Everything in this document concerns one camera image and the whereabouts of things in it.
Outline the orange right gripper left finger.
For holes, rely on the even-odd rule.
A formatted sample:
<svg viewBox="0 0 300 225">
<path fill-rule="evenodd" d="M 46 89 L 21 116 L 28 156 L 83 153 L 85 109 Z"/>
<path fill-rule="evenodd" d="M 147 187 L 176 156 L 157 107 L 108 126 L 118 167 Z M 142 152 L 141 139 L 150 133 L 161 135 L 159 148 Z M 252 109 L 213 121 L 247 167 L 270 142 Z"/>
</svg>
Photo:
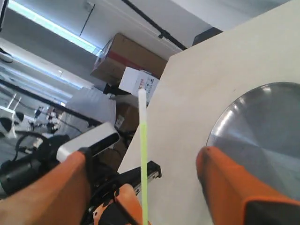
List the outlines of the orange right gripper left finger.
<svg viewBox="0 0 300 225">
<path fill-rule="evenodd" d="M 78 225 L 90 200 L 86 157 L 74 152 L 48 174 L 0 203 L 2 225 Z"/>
</svg>

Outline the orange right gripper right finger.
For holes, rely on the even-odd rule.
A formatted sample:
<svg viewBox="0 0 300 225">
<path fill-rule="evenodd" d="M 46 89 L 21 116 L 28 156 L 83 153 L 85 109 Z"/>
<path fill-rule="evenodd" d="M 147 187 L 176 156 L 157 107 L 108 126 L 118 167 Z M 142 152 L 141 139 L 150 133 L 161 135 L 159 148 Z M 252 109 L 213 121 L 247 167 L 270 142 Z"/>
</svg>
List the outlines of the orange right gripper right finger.
<svg viewBox="0 0 300 225">
<path fill-rule="evenodd" d="M 300 202 L 258 180 L 216 147 L 203 147 L 196 172 L 215 225 L 298 225 Z"/>
</svg>

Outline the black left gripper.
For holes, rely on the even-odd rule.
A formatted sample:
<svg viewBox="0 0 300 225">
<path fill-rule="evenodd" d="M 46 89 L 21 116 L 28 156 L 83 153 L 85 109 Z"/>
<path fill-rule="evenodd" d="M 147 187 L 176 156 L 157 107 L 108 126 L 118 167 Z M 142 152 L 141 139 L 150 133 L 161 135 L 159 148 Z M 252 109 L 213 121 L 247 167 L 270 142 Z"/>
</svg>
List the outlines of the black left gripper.
<svg viewBox="0 0 300 225">
<path fill-rule="evenodd" d="M 105 164 L 88 167 L 91 198 L 82 225 L 141 225 L 141 168 L 118 173 Z"/>
</svg>

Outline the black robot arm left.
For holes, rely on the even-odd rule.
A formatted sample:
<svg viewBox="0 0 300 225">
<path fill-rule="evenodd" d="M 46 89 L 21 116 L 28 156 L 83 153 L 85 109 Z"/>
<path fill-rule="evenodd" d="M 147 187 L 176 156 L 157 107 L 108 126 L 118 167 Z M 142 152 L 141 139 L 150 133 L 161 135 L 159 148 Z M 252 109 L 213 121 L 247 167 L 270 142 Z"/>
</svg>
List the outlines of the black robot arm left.
<svg viewBox="0 0 300 225">
<path fill-rule="evenodd" d="M 31 154 L 5 163 L 0 181 L 3 225 L 147 225 L 137 193 L 141 169 L 117 173 L 98 162 L 112 138 L 78 147 L 57 160 L 60 138 L 43 142 Z"/>
</svg>

